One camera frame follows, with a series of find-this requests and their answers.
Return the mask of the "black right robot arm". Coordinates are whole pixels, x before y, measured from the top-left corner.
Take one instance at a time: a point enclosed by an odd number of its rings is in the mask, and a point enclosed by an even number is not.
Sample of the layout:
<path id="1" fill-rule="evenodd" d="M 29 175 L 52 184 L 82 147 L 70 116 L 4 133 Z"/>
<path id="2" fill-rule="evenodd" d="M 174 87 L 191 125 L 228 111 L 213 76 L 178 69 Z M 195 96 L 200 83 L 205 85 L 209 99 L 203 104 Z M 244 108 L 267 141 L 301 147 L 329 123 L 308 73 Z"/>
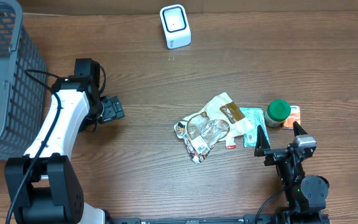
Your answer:
<path id="1" fill-rule="evenodd" d="M 329 223 L 321 213 L 326 208 L 329 182 L 319 175 L 305 175 L 302 162 L 316 150 L 315 138 L 297 122 L 293 123 L 294 139 L 286 148 L 271 149 L 264 130 L 257 127 L 254 156 L 264 157 L 265 166 L 275 166 L 282 189 L 268 198 L 258 209 L 254 223 Z M 276 209 L 271 216 L 262 216 L 263 209 L 272 200 L 285 194 L 287 206 Z"/>

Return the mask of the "red white snack packet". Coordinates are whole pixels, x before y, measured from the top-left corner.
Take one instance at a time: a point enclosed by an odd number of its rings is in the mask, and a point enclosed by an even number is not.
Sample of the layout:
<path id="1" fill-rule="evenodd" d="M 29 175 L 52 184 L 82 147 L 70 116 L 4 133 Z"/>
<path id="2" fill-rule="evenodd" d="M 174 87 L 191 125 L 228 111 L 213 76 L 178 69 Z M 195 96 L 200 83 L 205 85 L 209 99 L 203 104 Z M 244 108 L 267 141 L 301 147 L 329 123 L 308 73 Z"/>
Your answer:
<path id="1" fill-rule="evenodd" d="M 226 149 L 235 149 L 237 146 L 236 146 L 236 143 L 234 141 L 234 138 L 227 138 L 225 140 L 225 148 Z"/>

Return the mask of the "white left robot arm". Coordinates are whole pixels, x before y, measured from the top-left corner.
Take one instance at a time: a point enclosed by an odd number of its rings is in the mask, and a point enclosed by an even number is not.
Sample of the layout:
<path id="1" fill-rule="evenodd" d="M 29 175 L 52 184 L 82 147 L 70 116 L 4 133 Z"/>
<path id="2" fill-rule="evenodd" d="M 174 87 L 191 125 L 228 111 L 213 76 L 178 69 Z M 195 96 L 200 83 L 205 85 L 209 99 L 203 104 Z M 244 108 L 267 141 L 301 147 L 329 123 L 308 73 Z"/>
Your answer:
<path id="1" fill-rule="evenodd" d="M 56 76 L 50 109 L 33 143 L 7 160 L 4 176 L 11 199 L 6 223 L 113 223 L 105 209 L 85 202 L 71 164 L 78 133 L 124 117 L 117 96 L 104 96 L 106 72 L 91 58 L 78 58 L 74 74 Z"/>

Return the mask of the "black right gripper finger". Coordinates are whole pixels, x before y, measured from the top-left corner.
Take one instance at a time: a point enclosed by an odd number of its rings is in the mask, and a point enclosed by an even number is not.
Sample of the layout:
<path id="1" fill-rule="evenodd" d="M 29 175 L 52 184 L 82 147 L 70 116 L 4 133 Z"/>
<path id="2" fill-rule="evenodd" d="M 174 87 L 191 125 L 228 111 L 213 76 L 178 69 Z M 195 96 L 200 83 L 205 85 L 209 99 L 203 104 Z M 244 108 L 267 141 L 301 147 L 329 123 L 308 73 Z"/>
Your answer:
<path id="1" fill-rule="evenodd" d="M 257 142 L 255 145 L 254 156 L 262 157 L 271 153 L 270 144 L 261 125 L 257 127 Z"/>
<path id="2" fill-rule="evenodd" d="M 299 135 L 306 135 L 308 134 L 297 121 L 293 122 L 293 132 L 294 132 L 294 136 L 299 136 Z"/>

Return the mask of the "green lid jar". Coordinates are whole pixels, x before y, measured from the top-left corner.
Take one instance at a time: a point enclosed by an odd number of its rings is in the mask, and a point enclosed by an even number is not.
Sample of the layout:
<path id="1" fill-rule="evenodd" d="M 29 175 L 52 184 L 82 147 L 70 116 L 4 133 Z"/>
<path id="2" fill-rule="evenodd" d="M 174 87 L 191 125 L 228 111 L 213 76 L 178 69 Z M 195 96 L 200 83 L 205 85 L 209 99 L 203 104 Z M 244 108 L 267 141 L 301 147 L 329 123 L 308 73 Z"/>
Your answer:
<path id="1" fill-rule="evenodd" d="M 279 127 L 290 115 L 291 106 L 285 100 L 274 100 L 264 111 L 265 124 L 268 127 Z"/>

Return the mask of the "orange Kleenex tissue pack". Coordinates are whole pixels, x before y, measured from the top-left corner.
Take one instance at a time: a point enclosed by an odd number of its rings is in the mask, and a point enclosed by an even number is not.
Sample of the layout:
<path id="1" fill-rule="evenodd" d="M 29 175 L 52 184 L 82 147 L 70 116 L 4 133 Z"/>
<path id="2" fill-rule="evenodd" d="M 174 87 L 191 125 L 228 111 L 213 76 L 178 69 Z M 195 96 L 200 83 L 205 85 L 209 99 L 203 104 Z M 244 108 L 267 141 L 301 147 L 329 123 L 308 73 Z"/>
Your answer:
<path id="1" fill-rule="evenodd" d="M 293 130 L 293 123 L 301 124 L 301 108 L 296 105 L 291 105 L 291 112 L 289 117 L 282 123 L 283 129 Z"/>

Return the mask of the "teal tissue pack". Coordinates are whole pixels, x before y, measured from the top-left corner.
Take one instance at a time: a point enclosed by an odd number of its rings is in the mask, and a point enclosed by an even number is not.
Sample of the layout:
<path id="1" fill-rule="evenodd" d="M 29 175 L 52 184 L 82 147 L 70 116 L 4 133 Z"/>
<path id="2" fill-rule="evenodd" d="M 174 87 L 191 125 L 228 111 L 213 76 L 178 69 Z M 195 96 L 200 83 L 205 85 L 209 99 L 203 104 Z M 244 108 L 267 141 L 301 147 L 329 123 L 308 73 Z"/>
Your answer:
<path id="1" fill-rule="evenodd" d="M 244 147 L 255 147 L 257 143 L 257 127 L 261 125 L 268 142 L 269 136 L 265 125 L 264 111 L 261 108 L 240 108 L 244 116 L 249 120 L 253 128 L 244 134 Z"/>

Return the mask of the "beige brown snack pouch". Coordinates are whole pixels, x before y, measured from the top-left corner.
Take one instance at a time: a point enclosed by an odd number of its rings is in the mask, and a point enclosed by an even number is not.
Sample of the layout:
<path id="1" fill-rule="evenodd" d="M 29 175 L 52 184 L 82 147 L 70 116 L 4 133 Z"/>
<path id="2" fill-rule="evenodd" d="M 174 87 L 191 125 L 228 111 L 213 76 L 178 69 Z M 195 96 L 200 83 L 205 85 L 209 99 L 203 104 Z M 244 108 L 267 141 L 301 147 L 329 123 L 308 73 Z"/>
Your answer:
<path id="1" fill-rule="evenodd" d="M 253 126 L 226 92 L 215 96 L 199 112 L 191 114 L 174 126 L 179 139 L 195 164 L 202 163 L 216 143 L 236 138 Z"/>

